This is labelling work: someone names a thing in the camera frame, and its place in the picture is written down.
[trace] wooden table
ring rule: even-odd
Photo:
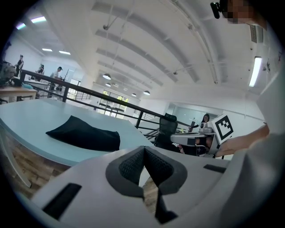
[[[0,88],[0,98],[31,96],[32,99],[35,99],[36,93],[37,93],[36,90],[27,89],[27,88],[23,88],[23,87],[6,86],[4,88]]]

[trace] hand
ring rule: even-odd
[[[216,157],[233,155],[236,151],[245,148],[248,148],[248,142],[246,136],[230,138],[221,145],[218,153],[216,154]]]

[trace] white robot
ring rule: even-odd
[[[233,128],[226,114],[220,115],[217,118],[207,123],[201,123],[199,133],[182,133],[173,134],[171,141],[182,145],[184,152],[189,155],[196,154],[203,157],[215,157],[220,145],[228,138],[232,137]],[[207,148],[206,145],[196,144],[196,139],[212,138],[212,145]]]

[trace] floor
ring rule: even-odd
[[[10,184],[13,186],[15,191],[21,192],[28,199],[30,199],[38,189],[44,186],[53,178],[57,177],[67,169],[69,166],[62,165],[48,159],[45,159],[26,147],[19,144],[11,136],[7,135],[6,139],[12,150],[12,153],[22,169],[23,173],[32,183],[31,188],[28,188],[18,175],[13,170],[8,158],[4,156],[3,152],[0,152],[0,162],[4,173],[9,180]],[[158,188],[151,178],[149,178],[146,184],[143,186],[144,196],[145,196],[145,205],[150,213],[154,213],[156,210],[156,201]]]

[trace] white shirt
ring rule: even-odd
[[[268,25],[264,44],[268,46],[267,72],[269,83],[261,93],[257,105],[269,127],[269,132],[285,132],[285,54],[275,32]]]
[[[58,76],[58,71],[54,72],[52,77],[53,77],[53,78],[59,77],[59,76]]]

